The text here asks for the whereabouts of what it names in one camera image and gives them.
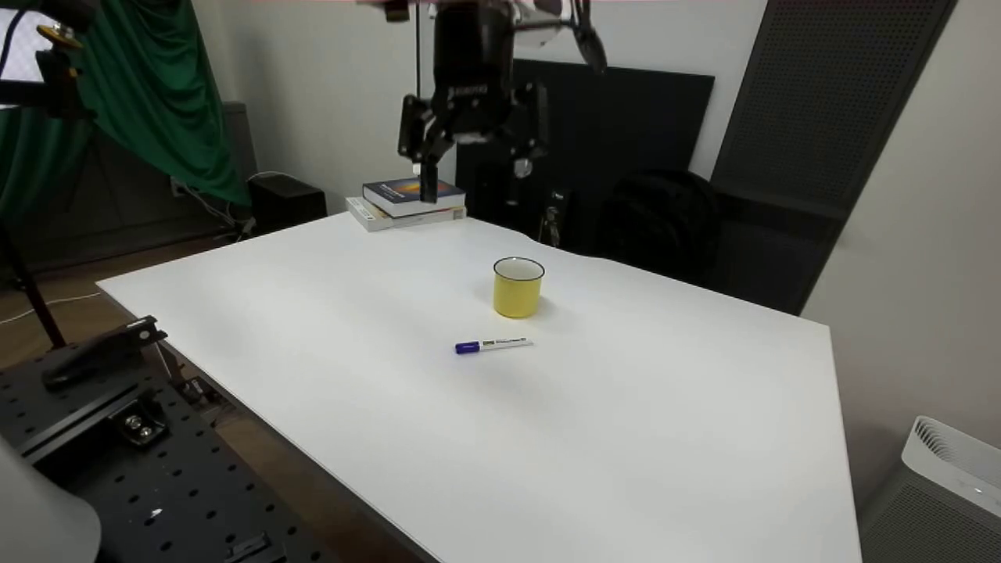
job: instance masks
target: blue marker cap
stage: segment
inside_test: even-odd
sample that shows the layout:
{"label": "blue marker cap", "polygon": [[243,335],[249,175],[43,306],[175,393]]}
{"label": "blue marker cap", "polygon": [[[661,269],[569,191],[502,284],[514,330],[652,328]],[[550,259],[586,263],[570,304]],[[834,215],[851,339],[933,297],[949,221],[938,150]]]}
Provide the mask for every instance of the blue marker cap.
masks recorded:
{"label": "blue marker cap", "polygon": [[473,354],[479,352],[478,342],[461,342],[455,345],[455,354]]}

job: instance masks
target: green curtain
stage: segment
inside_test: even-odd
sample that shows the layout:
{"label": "green curtain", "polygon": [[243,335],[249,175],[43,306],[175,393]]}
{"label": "green curtain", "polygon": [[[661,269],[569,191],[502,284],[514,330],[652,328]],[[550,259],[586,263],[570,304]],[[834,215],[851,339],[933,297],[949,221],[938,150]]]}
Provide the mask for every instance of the green curtain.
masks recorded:
{"label": "green curtain", "polygon": [[190,0],[102,0],[81,42],[80,96],[101,130],[188,185],[249,204]]}
{"label": "green curtain", "polygon": [[45,110],[0,110],[0,220],[14,225],[80,165],[89,121],[50,119]]}

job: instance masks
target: black backpack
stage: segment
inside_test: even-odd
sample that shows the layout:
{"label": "black backpack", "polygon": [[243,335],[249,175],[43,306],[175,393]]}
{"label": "black backpack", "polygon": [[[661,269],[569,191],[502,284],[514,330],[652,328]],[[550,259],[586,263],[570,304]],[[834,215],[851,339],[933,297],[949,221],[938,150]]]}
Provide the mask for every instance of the black backpack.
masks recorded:
{"label": "black backpack", "polygon": [[623,178],[602,204],[597,254],[705,286],[720,239],[712,185],[689,171],[645,170]]}

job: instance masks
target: cup rim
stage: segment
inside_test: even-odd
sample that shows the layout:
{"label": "cup rim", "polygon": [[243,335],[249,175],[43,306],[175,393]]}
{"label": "cup rim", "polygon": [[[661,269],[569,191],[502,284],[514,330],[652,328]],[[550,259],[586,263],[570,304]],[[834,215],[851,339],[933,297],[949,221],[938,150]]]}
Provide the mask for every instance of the cup rim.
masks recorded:
{"label": "cup rim", "polygon": [[[540,273],[539,275],[535,276],[535,277],[530,277],[528,279],[521,279],[521,278],[517,278],[517,277],[509,277],[509,276],[505,275],[504,273],[500,273],[499,271],[497,271],[497,264],[500,263],[500,262],[503,262],[503,261],[505,261],[505,260],[526,260],[526,261],[531,261],[532,263],[538,265],[539,268],[543,270],[543,272]],[[527,258],[525,256],[505,256],[505,257],[498,259],[497,261],[493,262],[493,273],[496,273],[500,277],[504,277],[505,279],[510,279],[512,282],[535,282],[536,279],[541,279],[544,275],[546,275],[546,266],[543,265],[543,264],[541,264],[541,263],[539,263],[539,261],[537,261],[537,260],[534,260],[532,258]]]}

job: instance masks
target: wooden floor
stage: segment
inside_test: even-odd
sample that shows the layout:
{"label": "wooden floor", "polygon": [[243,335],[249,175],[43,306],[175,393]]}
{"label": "wooden floor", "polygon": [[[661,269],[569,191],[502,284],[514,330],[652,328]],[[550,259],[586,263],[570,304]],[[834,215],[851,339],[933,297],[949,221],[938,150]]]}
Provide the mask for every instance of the wooden floor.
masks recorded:
{"label": "wooden floor", "polygon": [[[95,282],[217,246],[196,240],[110,258],[39,276],[46,301],[96,293]],[[0,321],[30,309],[24,294],[0,290]],[[128,321],[103,296],[51,307],[67,342],[79,342]],[[0,370],[43,354],[48,340],[34,315],[0,325]],[[314,466],[303,463],[283,443],[239,414],[226,417],[216,431],[272,489],[309,524],[344,563],[409,563],[416,558],[387,532],[342,498]]]}

